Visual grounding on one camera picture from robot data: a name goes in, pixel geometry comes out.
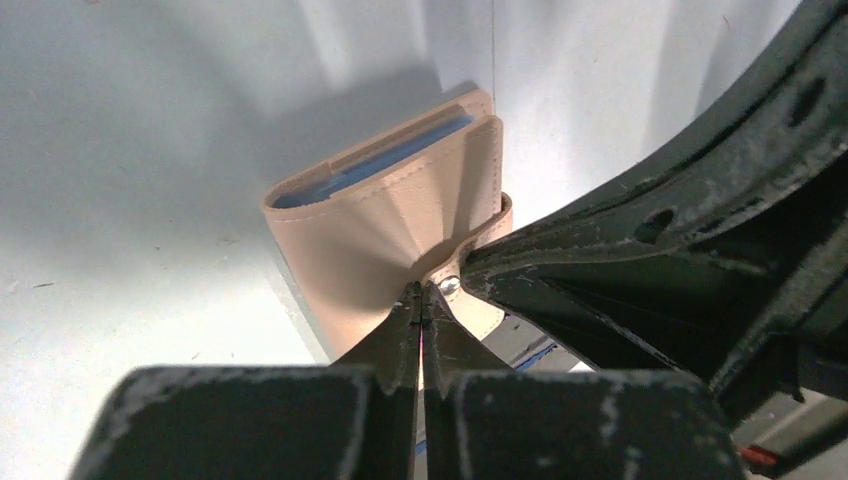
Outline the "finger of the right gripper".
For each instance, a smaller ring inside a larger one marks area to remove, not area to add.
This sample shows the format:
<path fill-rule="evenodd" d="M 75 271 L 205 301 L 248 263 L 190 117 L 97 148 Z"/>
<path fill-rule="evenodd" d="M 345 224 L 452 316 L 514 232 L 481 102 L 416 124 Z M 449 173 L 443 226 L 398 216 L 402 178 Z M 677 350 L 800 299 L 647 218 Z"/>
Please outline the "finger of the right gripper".
<path fill-rule="evenodd" d="M 804 1 L 642 162 L 471 253 L 475 296 L 602 369 L 692 374 L 740 420 L 847 360 L 847 5 Z"/>

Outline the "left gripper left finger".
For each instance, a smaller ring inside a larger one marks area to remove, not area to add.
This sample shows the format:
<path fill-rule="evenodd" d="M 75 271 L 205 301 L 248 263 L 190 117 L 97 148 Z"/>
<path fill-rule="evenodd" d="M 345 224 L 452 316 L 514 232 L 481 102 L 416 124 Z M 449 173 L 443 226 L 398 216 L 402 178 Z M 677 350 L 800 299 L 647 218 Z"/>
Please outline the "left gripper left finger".
<path fill-rule="evenodd" d="M 422 287 L 325 367 L 137 369 L 111 391 L 74 479 L 410 479 Z"/>

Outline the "tan leather card holder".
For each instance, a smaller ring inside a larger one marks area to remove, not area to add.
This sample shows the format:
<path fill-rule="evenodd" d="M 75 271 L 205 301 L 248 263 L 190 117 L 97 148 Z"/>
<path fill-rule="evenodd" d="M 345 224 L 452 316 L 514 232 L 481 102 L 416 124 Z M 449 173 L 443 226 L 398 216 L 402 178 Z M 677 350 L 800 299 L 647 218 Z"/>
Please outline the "tan leather card holder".
<path fill-rule="evenodd" d="M 466 293 L 460 263 L 508 234 L 503 124 L 472 90 L 272 187 L 261 209 L 337 359 L 388 315 L 406 284 L 435 284 L 484 338 L 503 312 Z"/>

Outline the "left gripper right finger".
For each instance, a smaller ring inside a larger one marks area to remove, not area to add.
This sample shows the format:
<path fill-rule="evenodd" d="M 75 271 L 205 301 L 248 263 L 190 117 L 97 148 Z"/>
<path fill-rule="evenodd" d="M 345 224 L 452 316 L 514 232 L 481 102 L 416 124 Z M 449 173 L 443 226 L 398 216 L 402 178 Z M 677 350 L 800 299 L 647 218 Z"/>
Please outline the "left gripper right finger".
<path fill-rule="evenodd" d="M 668 370 L 519 372 L 422 290 L 432 479 L 740 479 L 724 418 Z"/>

